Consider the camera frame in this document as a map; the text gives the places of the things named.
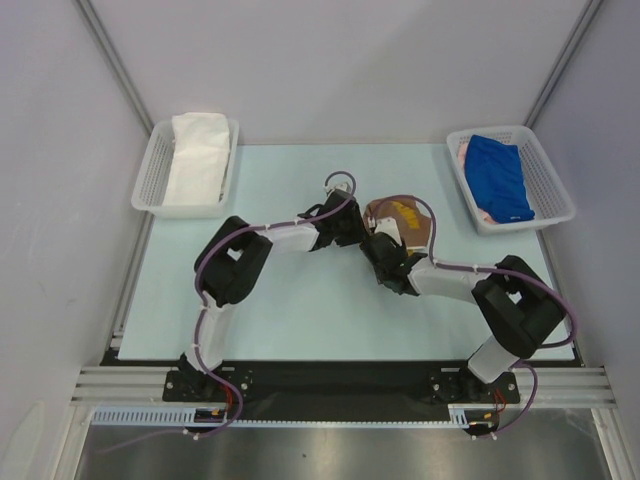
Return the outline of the brown towel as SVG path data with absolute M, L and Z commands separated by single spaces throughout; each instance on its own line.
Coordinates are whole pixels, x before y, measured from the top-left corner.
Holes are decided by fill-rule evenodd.
M 393 217 L 398 225 L 403 242 L 410 253 L 427 252 L 432 233 L 432 220 L 421 213 L 416 200 L 408 196 L 375 199 L 369 202 L 363 213 L 364 226 L 373 234 L 368 225 L 370 218 Z

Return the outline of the white towel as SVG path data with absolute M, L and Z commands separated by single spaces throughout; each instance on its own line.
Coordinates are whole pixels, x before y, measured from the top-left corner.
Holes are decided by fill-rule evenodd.
M 171 119 L 174 154 L 163 205 L 209 207 L 219 202 L 230 152 L 227 117 L 189 112 Z

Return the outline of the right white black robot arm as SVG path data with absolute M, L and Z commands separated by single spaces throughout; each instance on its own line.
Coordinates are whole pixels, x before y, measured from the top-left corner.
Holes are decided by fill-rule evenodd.
M 514 255 L 489 267 L 449 264 L 429 253 L 411 254 L 386 233 L 368 236 L 360 248 L 377 282 L 394 293 L 446 297 L 479 308 L 491 336 L 460 377 L 461 392 L 474 402 L 493 394 L 509 368 L 548 348 L 549 335 L 571 318 L 562 297 Z

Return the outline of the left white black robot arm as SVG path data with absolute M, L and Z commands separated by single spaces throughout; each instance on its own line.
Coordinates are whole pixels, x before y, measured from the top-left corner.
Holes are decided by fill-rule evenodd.
M 365 234 L 355 197 L 340 189 L 291 221 L 250 225 L 238 216 L 228 218 L 194 264 L 200 312 L 191 346 L 179 360 L 187 391 L 199 400 L 219 391 L 214 370 L 222 363 L 232 307 L 253 291 L 271 255 L 351 246 Z

